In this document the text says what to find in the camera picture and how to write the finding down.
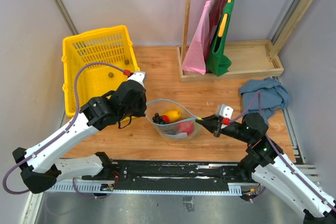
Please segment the red pomegranate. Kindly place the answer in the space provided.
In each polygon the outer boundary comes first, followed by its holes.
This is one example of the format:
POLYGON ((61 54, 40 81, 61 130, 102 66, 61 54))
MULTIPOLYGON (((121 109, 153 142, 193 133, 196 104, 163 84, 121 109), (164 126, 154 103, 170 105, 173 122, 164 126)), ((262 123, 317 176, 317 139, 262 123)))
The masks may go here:
POLYGON ((178 124, 178 133, 186 133, 190 136, 195 131, 194 121, 184 121, 178 124))

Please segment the black grape bunch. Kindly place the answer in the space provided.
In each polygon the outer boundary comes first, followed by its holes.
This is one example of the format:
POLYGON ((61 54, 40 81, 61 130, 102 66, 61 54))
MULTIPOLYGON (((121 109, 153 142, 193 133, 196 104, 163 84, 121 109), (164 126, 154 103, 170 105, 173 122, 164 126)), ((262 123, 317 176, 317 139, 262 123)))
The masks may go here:
POLYGON ((155 124, 167 124, 168 123, 168 117, 166 115, 159 115, 158 113, 155 113, 152 118, 153 123, 155 124))

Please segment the orange yellow mango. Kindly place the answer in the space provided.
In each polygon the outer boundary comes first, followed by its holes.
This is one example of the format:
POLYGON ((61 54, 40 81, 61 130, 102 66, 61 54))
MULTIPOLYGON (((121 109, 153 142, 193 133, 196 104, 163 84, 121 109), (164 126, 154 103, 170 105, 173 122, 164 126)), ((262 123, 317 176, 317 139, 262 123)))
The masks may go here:
POLYGON ((162 114, 162 118, 166 123, 174 123, 181 120, 182 115, 178 110, 169 110, 162 114))

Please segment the clear zip top bag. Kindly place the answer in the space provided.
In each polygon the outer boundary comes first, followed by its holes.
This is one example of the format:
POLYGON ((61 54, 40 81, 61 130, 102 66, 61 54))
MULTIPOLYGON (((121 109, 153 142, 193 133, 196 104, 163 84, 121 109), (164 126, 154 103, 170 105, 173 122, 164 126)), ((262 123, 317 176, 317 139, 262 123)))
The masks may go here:
POLYGON ((201 126, 196 123, 197 116, 192 114, 186 107, 182 106, 181 104, 168 100, 168 99, 156 99, 149 101, 147 104, 146 110, 146 118, 154 128, 158 131, 158 133, 166 138, 173 139, 173 140, 186 140, 191 139, 197 136, 201 131, 201 126), (181 112, 182 118, 181 120, 174 122, 174 123, 167 123, 164 125, 155 124, 152 121, 152 118, 155 113, 162 115, 164 112, 169 110, 178 110, 181 112), (178 133, 178 124, 184 121, 194 121, 195 131, 190 135, 187 136, 186 133, 178 133))

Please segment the yellow plastic basket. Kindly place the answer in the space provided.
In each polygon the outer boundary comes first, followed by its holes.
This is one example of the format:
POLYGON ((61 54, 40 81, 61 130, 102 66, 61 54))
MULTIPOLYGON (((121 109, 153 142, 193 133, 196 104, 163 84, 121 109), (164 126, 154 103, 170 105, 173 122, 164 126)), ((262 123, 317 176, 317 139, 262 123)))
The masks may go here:
POLYGON ((123 70, 138 71, 128 29, 125 25, 99 28, 62 42, 64 64, 65 111, 73 117, 76 105, 84 105, 93 97, 101 96, 127 80, 123 70))

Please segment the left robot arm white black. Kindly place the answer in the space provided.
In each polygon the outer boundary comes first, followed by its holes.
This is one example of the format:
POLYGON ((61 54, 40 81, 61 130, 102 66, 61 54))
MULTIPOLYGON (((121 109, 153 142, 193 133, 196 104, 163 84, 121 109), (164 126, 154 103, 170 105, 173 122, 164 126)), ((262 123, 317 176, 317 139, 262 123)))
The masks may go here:
POLYGON ((28 189, 38 194, 74 177, 108 179, 114 165, 106 153, 96 152, 75 159, 62 156, 107 126, 120 125, 125 118, 143 117, 146 111, 144 78, 143 72, 134 73, 115 91, 91 98, 66 125, 38 145, 14 150, 13 157, 28 189))

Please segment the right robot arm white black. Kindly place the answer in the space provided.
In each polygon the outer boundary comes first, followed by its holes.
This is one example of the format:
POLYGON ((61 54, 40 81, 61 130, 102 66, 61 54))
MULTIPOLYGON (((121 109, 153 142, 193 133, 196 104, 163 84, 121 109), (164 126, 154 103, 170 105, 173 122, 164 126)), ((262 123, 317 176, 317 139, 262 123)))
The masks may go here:
POLYGON ((238 163, 238 177, 255 181, 285 202, 303 223, 335 223, 335 199, 320 189, 267 135, 268 125, 259 113, 235 122, 211 115, 196 122, 215 137, 226 135, 247 144, 247 155, 238 163))

